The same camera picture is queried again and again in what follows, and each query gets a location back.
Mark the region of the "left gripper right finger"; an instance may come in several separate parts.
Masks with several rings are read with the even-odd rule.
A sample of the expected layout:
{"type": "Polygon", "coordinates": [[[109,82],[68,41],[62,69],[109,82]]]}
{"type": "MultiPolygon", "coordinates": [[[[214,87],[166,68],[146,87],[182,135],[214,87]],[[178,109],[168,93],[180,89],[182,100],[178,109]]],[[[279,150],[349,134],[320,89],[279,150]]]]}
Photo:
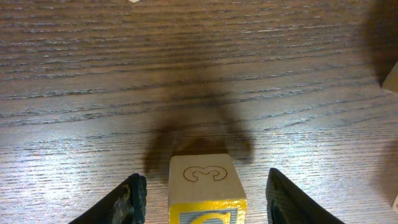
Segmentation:
{"type": "Polygon", "coordinates": [[[276,168],[269,170],[266,199],[269,224],[344,224],[276,168]]]}

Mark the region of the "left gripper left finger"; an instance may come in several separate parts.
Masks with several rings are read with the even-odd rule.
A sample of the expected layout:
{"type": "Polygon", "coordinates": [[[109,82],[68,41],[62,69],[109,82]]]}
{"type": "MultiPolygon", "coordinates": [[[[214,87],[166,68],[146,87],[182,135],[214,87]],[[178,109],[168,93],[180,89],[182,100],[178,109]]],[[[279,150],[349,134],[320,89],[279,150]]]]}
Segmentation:
{"type": "Polygon", "coordinates": [[[132,174],[70,224],[144,224],[146,197],[146,178],[132,174]]]}

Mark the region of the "yellow C block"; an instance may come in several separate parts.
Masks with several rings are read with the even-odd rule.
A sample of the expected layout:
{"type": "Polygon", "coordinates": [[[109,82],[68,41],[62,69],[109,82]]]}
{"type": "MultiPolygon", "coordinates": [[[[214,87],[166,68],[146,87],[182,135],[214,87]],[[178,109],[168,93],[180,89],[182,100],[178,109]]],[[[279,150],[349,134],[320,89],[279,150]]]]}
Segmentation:
{"type": "Polygon", "coordinates": [[[247,197],[229,154],[173,156],[170,224],[244,224],[247,197]]]}

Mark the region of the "red I block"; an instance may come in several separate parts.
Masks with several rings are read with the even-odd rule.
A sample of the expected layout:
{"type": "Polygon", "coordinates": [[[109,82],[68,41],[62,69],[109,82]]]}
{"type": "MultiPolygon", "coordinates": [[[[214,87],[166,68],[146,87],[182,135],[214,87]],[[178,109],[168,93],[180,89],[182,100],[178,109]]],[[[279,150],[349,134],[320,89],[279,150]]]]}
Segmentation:
{"type": "Polygon", "coordinates": [[[389,93],[398,94],[398,62],[383,81],[381,88],[389,93]]]}

